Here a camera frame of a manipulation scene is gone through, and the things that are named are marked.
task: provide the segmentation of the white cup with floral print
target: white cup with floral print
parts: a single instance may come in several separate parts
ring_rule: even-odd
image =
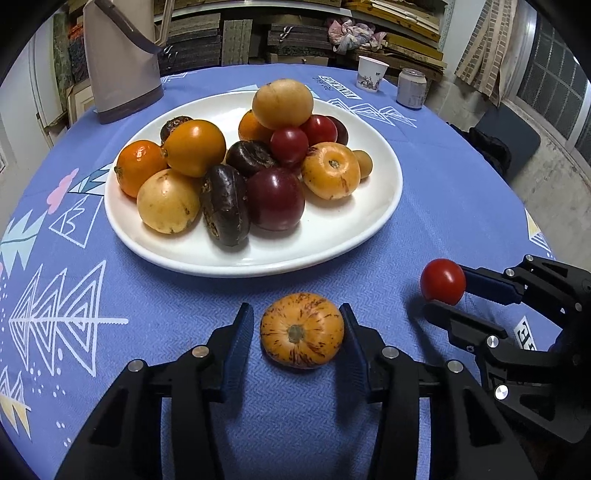
[[[359,56],[357,86],[367,92],[377,92],[387,68],[388,64],[383,61]]]

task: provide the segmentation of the picture frame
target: picture frame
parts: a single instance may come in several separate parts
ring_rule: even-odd
[[[90,79],[83,80],[68,88],[67,100],[68,119],[70,120],[70,126],[72,126],[88,109],[95,105]]]

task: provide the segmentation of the brick pattern curtain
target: brick pattern curtain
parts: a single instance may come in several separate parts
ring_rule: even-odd
[[[517,0],[486,0],[472,37],[466,46],[456,76],[490,97],[499,105],[504,92],[499,91],[501,64],[505,58]]]

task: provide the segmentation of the pink fabric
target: pink fabric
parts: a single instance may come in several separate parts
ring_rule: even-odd
[[[386,35],[385,32],[375,33],[375,26],[372,24],[356,23],[348,17],[341,20],[329,18],[327,23],[329,40],[335,45],[335,52],[341,55],[359,47],[377,51]]]
[[[60,184],[55,190],[53,190],[53,192],[49,194],[49,197],[47,197],[47,204],[49,205],[47,213],[49,213],[49,215],[54,213],[59,208],[61,201],[66,196],[66,193],[72,184],[72,180],[74,180],[77,173],[77,168],[72,170],[69,175],[66,175],[60,180]]]

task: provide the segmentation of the jug handle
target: jug handle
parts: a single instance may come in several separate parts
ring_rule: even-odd
[[[152,54],[158,54],[162,51],[162,47],[144,37],[143,33],[135,28],[135,25],[129,21],[125,14],[111,0],[95,0],[95,5],[119,27],[123,34],[136,47]]]

